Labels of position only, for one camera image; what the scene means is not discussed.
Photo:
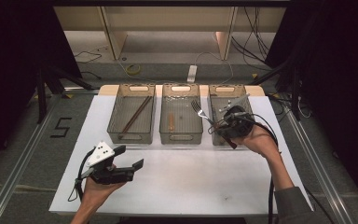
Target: sleeve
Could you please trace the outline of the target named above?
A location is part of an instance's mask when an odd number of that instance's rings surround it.
[[[299,187],[275,191],[275,200],[281,224],[292,223],[323,223],[304,198]]]

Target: table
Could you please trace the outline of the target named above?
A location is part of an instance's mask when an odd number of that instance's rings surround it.
[[[76,212],[80,201],[67,199],[81,161],[101,140],[115,147],[106,129],[116,96],[103,95],[114,94],[114,89],[102,87],[102,94],[94,97],[50,212]],[[160,90],[157,85],[156,118],[160,113]],[[200,93],[201,106],[205,107],[207,86],[200,86]],[[308,199],[268,97],[251,94],[249,99],[254,113],[266,119],[275,131],[288,172]],[[164,146],[156,128],[159,120],[155,122],[151,145],[127,146],[127,151],[114,161],[122,167],[145,159],[144,167],[132,182],[113,193],[98,213],[124,217],[246,217],[268,213],[270,172],[265,159],[246,147],[214,147],[204,121],[200,145]]]

